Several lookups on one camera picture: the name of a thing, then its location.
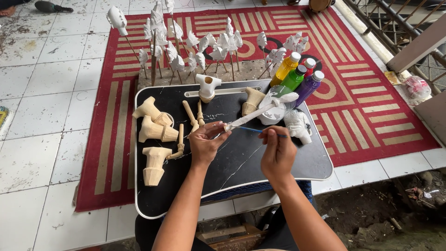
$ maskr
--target red rug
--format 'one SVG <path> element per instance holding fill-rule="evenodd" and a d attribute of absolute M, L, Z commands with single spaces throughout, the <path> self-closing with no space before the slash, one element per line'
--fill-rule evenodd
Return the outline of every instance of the red rug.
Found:
<path fill-rule="evenodd" d="M 326 78 L 307 100 L 335 167 L 439 147 L 336 13 L 314 15 L 306 6 L 176 13 L 185 37 L 224 32 L 229 16 L 244 45 L 239 59 L 262 59 L 257 34 L 269 49 L 302 31 L 310 41 L 303 54 L 322 60 Z M 143 24 L 149 15 L 126 16 L 135 50 L 148 48 Z M 172 20 L 165 15 L 169 29 Z M 133 99 L 139 63 L 117 29 L 110 32 L 78 190 L 76 211 L 134 202 Z"/>

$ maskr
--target blue paintbrush handle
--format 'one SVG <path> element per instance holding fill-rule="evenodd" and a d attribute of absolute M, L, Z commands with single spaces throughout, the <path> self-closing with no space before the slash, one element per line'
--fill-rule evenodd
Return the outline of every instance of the blue paintbrush handle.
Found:
<path fill-rule="evenodd" d="M 258 132 L 258 133 L 262 132 L 262 130 L 257 130 L 257 129 L 253 129 L 253 128 L 243 127 L 243 126 L 237 126 L 237 128 L 241 128 L 241 129 L 245 129 L 245 130 L 253 131 L 253 132 Z M 282 135 L 282 134 L 278 134 L 278 136 L 288 138 L 288 136 Z"/>

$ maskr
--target dirt ground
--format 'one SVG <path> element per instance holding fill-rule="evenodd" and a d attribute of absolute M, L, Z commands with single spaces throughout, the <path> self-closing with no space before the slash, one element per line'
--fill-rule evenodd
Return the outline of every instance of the dirt ground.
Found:
<path fill-rule="evenodd" d="M 445 251 L 446 176 L 442 171 L 446 173 L 422 172 L 314 198 L 321 217 L 350 251 Z M 432 197 L 427 198 L 425 192 L 431 191 Z M 259 226 L 268 209 L 201 222 L 197 230 L 209 232 L 244 222 Z M 390 222 L 391 218 L 401 230 Z M 98 250 L 138 251 L 139 247 L 130 238 L 102 245 Z"/>

